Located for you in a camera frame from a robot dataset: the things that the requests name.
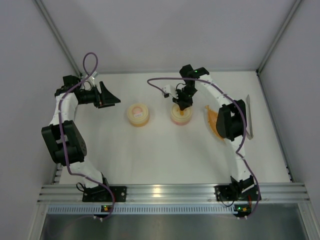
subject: orange object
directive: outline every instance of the orange object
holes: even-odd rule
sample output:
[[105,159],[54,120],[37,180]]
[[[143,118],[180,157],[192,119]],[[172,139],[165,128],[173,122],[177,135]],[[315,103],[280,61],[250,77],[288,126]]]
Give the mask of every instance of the orange object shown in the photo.
[[174,104],[171,108],[171,120],[177,125],[186,125],[192,117],[192,107],[187,107],[181,111],[178,104]]
[[211,127],[211,130],[212,132],[219,138],[221,139],[222,141],[224,140],[218,133],[217,131],[217,127],[216,127],[216,124],[217,124],[217,118],[218,118],[218,113],[211,110],[209,105],[205,106],[205,108],[208,110],[208,123]]

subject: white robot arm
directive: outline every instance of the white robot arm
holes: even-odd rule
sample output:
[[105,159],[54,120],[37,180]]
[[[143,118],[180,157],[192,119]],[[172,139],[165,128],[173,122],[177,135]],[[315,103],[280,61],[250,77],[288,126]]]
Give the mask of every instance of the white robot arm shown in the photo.
[[209,72],[204,68],[193,69],[191,65],[186,65],[180,70],[182,78],[163,78],[172,80],[184,80],[185,86],[177,89],[172,85],[166,85],[161,89],[165,98],[171,96],[172,101],[179,105],[181,111],[192,106],[193,95],[200,92],[209,100],[210,109],[219,112],[217,117],[216,129],[219,135],[224,139],[229,149],[229,172],[231,177],[230,188],[234,192],[233,199],[241,199],[248,191],[255,191],[254,178],[247,168],[243,158],[245,157],[245,148],[242,145],[243,138],[246,136],[246,106],[244,101],[230,100],[222,90],[214,83]]
[[108,185],[107,179],[86,158],[86,143],[78,131],[74,123],[74,119],[79,104],[92,103],[97,108],[104,108],[114,106],[116,103],[120,103],[120,100],[106,89],[103,82],[99,83],[101,90],[100,93],[97,86],[94,84],[93,77],[91,76],[88,79],[91,88],[86,90],[83,85],[75,88],[74,91],[65,96],[59,111],[59,103],[63,95],[74,85],[77,85],[80,82],[80,79],[69,75],[63,77],[63,82],[64,85],[57,89],[55,93],[56,107],[53,118],[49,123],[49,126],[42,128],[41,134],[52,160],[55,163],[60,163],[63,166],[66,166],[66,157],[59,127],[59,113],[61,113],[61,122],[64,132],[64,140],[66,142],[69,169],[73,174],[79,174],[88,178],[83,178],[86,190],[90,191],[90,193],[97,192],[100,194],[103,189],[101,190],[101,186],[97,183]]

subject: white table surface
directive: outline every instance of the white table surface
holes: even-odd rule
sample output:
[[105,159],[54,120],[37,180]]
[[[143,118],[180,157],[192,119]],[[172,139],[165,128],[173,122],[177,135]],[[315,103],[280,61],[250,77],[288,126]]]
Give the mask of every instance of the white table surface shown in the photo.
[[[213,80],[232,98],[246,101],[250,95],[254,138],[246,139],[246,159],[261,183],[289,182],[289,175],[253,71],[212,72]],[[185,126],[170,119],[171,98],[147,84],[155,77],[179,77],[178,73],[103,74],[106,88],[121,99],[116,106],[97,109],[79,105],[75,124],[87,146],[87,159],[110,184],[202,184],[229,183],[230,173],[225,144],[212,133],[205,105],[197,92],[193,97],[193,116]],[[154,81],[163,87],[178,81]],[[145,103],[149,123],[134,127],[126,117],[127,108]],[[75,184],[80,177],[63,168],[60,184]]]

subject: black bracket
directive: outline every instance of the black bracket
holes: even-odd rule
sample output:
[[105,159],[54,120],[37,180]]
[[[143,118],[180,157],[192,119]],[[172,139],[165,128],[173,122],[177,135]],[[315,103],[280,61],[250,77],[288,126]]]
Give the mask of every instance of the black bracket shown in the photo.
[[[64,121],[62,124],[63,131],[67,137],[66,149],[69,163],[83,162],[87,155],[85,140],[81,136],[74,121]],[[58,164],[66,165],[64,147],[61,141],[59,125],[45,126],[41,130],[44,142],[49,150],[52,160]]]
[[[198,69],[193,69],[192,66],[185,65],[179,71],[182,78],[199,79],[202,75],[208,75],[209,72],[204,68],[200,67]],[[182,89],[177,89],[177,98],[173,98],[172,101],[179,105],[181,111],[191,107],[193,105],[192,97],[198,91],[195,88],[195,81],[184,80],[185,86]]]
[[[108,186],[107,179],[103,177],[103,184]],[[111,192],[114,195],[116,203],[125,203],[127,199],[127,187],[126,186],[110,186]],[[103,186],[96,186],[92,188],[85,188],[82,196],[82,202],[84,203],[101,203],[112,202],[111,194]]]
[[[245,102],[243,100],[235,100],[235,102],[240,107],[247,125]],[[227,138],[231,141],[234,141],[236,137],[244,134],[242,117],[233,103],[230,103],[229,105],[224,104],[220,107],[216,120],[216,130],[222,138]]]
[[248,216],[252,211],[251,202],[257,201],[258,187],[254,185],[252,188],[245,190],[245,186],[250,187],[253,184],[252,176],[250,178],[237,182],[231,177],[232,183],[229,185],[217,185],[214,187],[216,200],[221,203],[225,202],[236,202],[236,201],[248,201],[248,204],[234,204],[234,211],[237,212],[234,216],[244,218]]
[[[64,76],[63,83],[64,85],[57,89],[54,96],[59,96],[67,92],[74,85],[78,84],[81,81],[80,78],[72,75]],[[101,93],[99,92],[97,86],[92,86],[91,89],[85,90],[80,89],[80,86],[76,87],[72,92],[75,94],[78,104],[93,104],[96,108],[106,108],[114,106],[117,103],[120,103],[120,99],[114,96],[102,81],[99,82]]]

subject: metal frame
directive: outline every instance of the metal frame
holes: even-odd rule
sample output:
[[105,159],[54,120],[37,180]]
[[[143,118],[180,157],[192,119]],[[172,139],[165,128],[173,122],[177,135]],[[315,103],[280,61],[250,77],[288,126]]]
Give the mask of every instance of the metal frame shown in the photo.
[[52,32],[53,37],[55,38],[55,40],[59,44],[59,47],[61,48],[64,56],[66,57],[66,59],[68,61],[68,63],[72,67],[75,75],[80,77],[81,71],[78,68],[74,57],[72,56],[69,48],[67,47],[67,44],[66,44],[65,40],[61,36],[58,28],[56,27],[53,19],[51,18],[51,16],[50,16],[46,6],[44,5],[43,1],[42,0],[32,0],[32,1],[35,4],[35,6],[38,9],[38,11],[41,14],[41,16],[43,17],[43,19],[44,19],[45,23],[47,24],[48,28]]
[[[220,204],[215,186],[221,184],[129,184],[126,185],[126,202],[117,205],[185,205]],[[261,204],[288,204],[309,202],[309,195],[303,183],[261,183]],[[51,184],[41,189],[38,204],[83,205],[82,195],[75,185]],[[110,202],[96,203],[107,205]]]
[[[63,37],[57,29],[53,19],[48,13],[43,0],[32,0],[39,10],[44,21],[47,23],[54,38],[57,40],[59,47],[65,55],[68,63],[72,67],[74,73],[79,76],[81,74],[80,69],[77,66],[75,59],[69,51]],[[284,32],[288,28],[295,13],[302,5],[304,0],[296,0],[291,9],[288,12],[284,22],[281,24],[276,36],[274,37],[268,51],[264,55],[257,72],[257,77],[261,86],[261,90],[267,104],[269,114],[271,116],[272,124],[275,129],[278,143],[280,145],[282,154],[285,161],[288,161],[286,150],[283,146],[282,138],[279,134],[279,128],[275,122],[274,114],[270,107],[267,95],[264,90],[263,82],[260,79],[260,73],[266,66],[270,56],[274,52],[276,46],[281,40]],[[285,163],[288,172],[290,166]],[[39,239],[45,217],[47,214],[83,214],[81,211],[89,211],[91,214],[99,212],[102,204],[109,203],[83,203],[82,193],[79,192],[74,185],[59,185],[60,175],[62,167],[57,165],[56,171],[52,178],[52,185],[44,185],[41,189],[37,203],[37,212],[32,221],[32,228],[28,239]],[[117,203],[117,211],[114,214],[129,214],[129,210],[132,213],[137,214],[137,209],[160,209],[164,206],[166,208],[173,208],[172,212],[161,212],[162,214],[205,214],[205,213],[218,213],[218,214],[231,214],[230,208],[226,208],[220,205],[216,200],[216,193],[214,186],[217,184],[154,184],[154,185],[128,185],[127,186],[127,202]],[[261,204],[298,204],[301,218],[306,228],[306,232],[309,239],[320,239],[320,227],[313,211],[307,190],[303,183],[261,183]],[[203,208],[204,210],[198,210],[192,212],[192,208]]]
[[295,16],[297,10],[299,9],[299,7],[303,3],[303,1],[304,0],[295,0],[295,2],[293,3],[292,7],[290,8],[289,13],[285,17],[284,22],[281,24],[281,27],[279,28],[278,32],[276,33],[276,35],[275,35],[275,37],[274,37],[274,39],[273,39],[268,51],[264,55],[260,65],[259,65],[259,67],[257,69],[257,72],[259,74],[265,68],[265,66],[266,66],[271,54],[275,50],[276,46],[278,45],[280,39],[282,38],[283,34],[285,33],[286,29],[288,28],[289,24],[291,23],[293,17]]

